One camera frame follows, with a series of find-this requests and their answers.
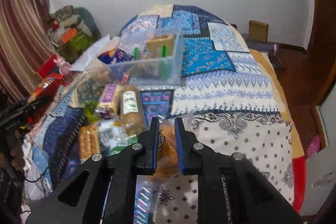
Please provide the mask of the wooden door frame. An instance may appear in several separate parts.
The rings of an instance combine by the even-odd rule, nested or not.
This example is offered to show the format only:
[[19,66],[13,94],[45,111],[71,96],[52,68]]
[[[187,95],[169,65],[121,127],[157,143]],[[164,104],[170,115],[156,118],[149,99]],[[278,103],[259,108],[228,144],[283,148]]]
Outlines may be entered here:
[[304,104],[311,107],[323,104],[335,83],[335,0],[314,0],[307,55]]

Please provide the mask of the purple label coconut roll pack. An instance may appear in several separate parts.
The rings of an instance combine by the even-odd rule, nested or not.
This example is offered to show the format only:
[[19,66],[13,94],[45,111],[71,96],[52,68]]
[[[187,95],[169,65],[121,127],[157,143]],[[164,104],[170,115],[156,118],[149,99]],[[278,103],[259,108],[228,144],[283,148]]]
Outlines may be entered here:
[[119,84],[107,84],[97,105],[97,111],[118,114],[122,88]]

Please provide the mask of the pink toy figure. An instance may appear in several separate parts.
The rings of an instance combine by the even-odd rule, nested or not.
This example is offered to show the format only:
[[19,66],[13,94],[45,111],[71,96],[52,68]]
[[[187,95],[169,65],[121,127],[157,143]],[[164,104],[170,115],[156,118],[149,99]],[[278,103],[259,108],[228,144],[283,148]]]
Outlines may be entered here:
[[64,77],[72,77],[73,73],[70,70],[71,65],[69,62],[67,62],[63,57],[56,57],[54,60],[54,63],[58,67],[59,73],[63,75]]

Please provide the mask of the tan biscuit pack in bin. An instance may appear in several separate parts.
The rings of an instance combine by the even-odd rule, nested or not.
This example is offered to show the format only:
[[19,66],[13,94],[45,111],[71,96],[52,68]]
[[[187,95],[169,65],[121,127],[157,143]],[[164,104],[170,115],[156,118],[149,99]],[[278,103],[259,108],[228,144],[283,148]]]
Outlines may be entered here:
[[155,36],[147,40],[146,47],[155,57],[168,57],[174,50],[173,34]]

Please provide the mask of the red snack bag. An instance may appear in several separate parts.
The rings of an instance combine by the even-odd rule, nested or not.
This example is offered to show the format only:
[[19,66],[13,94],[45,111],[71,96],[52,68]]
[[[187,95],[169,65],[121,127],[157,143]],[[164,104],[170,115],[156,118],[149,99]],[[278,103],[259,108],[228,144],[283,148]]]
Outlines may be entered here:
[[54,98],[58,88],[63,83],[64,83],[63,75],[57,73],[51,73],[46,78],[41,80],[36,89],[29,96],[27,103],[31,103],[43,95],[47,95],[50,98]]

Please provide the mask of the striped red curtain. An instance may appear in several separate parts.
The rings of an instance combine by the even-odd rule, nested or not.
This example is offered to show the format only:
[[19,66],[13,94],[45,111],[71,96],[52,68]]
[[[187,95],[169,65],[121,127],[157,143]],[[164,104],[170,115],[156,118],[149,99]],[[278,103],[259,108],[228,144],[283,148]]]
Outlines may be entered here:
[[34,91],[38,69],[55,53],[49,9],[50,0],[1,0],[1,89],[11,102]]

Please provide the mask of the orange fried snack bag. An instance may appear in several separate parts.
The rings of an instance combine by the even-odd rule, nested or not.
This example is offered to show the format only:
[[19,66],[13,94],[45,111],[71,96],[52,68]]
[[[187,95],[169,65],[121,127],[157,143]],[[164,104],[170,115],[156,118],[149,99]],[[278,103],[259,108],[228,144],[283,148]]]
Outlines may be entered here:
[[166,179],[178,173],[178,156],[174,126],[170,123],[161,123],[159,126],[158,162],[155,176]]

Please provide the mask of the brown roll snack white label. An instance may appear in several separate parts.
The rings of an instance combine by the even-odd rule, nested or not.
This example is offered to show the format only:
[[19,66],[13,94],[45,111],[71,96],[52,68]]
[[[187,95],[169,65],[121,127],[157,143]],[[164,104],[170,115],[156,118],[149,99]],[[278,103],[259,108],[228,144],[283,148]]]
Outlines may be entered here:
[[144,129],[140,92],[134,85],[126,85],[121,94],[121,123],[128,135],[139,135]]

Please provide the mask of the cardboard box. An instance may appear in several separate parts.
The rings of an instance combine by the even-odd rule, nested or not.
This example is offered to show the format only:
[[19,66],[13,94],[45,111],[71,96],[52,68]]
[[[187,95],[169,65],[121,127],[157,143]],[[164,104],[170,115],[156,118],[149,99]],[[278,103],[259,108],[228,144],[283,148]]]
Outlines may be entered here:
[[248,38],[266,43],[268,41],[269,24],[257,20],[249,21]]

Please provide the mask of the blue snack bag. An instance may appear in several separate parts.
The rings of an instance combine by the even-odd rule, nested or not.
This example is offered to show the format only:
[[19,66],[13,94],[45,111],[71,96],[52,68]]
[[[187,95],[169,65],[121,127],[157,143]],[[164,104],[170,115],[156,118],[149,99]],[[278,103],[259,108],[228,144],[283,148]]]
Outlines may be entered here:
[[130,55],[129,53],[126,53],[125,51],[117,48],[115,50],[102,53],[98,59],[106,65],[111,65],[115,63],[132,61],[133,55]]

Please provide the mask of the clear plastic storage bin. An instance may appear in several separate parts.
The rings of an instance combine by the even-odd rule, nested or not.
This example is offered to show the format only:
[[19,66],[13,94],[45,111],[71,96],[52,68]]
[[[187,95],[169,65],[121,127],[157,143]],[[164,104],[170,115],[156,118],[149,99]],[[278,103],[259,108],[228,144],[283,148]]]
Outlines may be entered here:
[[[147,40],[169,34],[174,36],[173,54],[168,57],[155,57],[146,47]],[[180,27],[124,34],[120,37],[118,48],[133,55],[133,60],[106,65],[115,80],[138,86],[181,83],[185,44]]]

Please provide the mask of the patchwork patterned bedspread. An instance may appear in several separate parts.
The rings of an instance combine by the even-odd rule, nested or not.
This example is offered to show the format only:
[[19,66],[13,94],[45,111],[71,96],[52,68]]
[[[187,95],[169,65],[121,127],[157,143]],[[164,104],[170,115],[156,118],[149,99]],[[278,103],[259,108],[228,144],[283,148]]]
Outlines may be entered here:
[[[145,124],[182,118],[196,135],[196,175],[139,175],[139,135],[118,114],[97,111],[115,80],[98,57],[124,34],[180,27],[179,85],[134,85]],[[157,6],[129,21],[85,71],[57,92],[34,132],[34,160],[52,192],[27,223],[301,223],[301,180],[293,162],[296,134],[263,68],[229,23],[196,6]]]

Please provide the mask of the pile of clutter on chair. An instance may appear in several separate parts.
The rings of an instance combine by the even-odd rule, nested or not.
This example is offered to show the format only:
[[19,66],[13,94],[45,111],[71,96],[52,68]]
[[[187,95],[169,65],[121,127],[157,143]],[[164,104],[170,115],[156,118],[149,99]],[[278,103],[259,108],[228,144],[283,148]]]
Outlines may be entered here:
[[59,56],[70,64],[101,39],[91,13],[84,7],[64,6],[50,15],[47,32]]

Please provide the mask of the red box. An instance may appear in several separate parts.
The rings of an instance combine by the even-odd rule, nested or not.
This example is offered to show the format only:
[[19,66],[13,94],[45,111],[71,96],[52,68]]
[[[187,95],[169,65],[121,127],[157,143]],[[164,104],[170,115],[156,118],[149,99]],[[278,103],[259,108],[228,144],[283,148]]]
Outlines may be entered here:
[[47,77],[50,72],[56,67],[56,60],[58,56],[56,54],[52,55],[49,57],[47,61],[45,61],[37,70],[37,75],[41,78],[44,79]]

